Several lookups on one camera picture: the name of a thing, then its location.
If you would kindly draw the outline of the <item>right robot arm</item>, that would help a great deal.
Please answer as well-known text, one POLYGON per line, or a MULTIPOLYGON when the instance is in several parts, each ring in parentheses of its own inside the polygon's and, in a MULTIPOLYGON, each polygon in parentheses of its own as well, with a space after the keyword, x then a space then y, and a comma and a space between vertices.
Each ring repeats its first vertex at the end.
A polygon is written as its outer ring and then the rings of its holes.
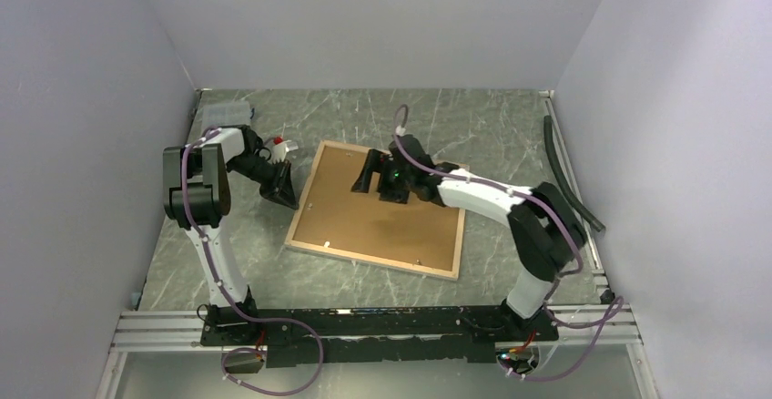
POLYGON ((564 275, 566 265, 581 261, 587 242, 582 223, 552 183, 518 187, 480 177, 451 162, 435 162, 411 134, 392 141, 385 151, 371 148, 351 191, 367 193, 378 174, 381 200, 404 204, 410 195, 441 207, 467 210, 497 221, 513 236, 523 268, 503 304, 505 335, 525 338, 535 315, 564 275))

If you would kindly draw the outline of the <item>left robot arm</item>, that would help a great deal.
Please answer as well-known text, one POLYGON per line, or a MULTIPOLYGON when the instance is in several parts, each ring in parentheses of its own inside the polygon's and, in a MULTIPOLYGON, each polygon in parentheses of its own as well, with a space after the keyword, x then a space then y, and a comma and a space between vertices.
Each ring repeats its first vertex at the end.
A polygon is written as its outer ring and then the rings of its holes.
POLYGON ((251 127, 234 125, 206 128, 194 142, 163 151, 164 211, 197 250, 208 284, 208 316, 231 309, 224 330, 239 344, 259 336, 261 320, 225 225, 232 205, 229 173, 257 183, 264 200, 297 210, 288 159, 296 147, 282 137, 263 140, 251 127))

